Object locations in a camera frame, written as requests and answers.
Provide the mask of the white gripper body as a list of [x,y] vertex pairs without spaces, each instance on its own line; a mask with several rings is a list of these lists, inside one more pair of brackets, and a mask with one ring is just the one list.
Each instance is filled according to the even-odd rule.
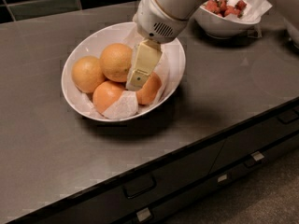
[[141,0],[133,21],[140,35],[161,44],[172,42],[187,25],[167,15],[156,0]]

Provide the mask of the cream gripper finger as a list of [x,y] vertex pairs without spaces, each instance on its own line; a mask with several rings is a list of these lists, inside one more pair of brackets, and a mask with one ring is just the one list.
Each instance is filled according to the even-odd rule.
[[161,44],[156,41],[145,39],[135,45],[126,89],[139,91],[161,60],[162,54]]

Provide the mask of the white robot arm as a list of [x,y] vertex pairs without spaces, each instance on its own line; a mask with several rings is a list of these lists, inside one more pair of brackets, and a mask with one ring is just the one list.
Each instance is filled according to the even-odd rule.
[[[135,43],[132,66],[126,88],[140,90],[162,56],[161,45],[173,41],[186,27],[193,13],[208,0],[141,0],[133,17],[136,32],[142,39]],[[249,0],[253,17],[261,11],[263,0]],[[299,28],[299,0],[265,0],[293,25]]]

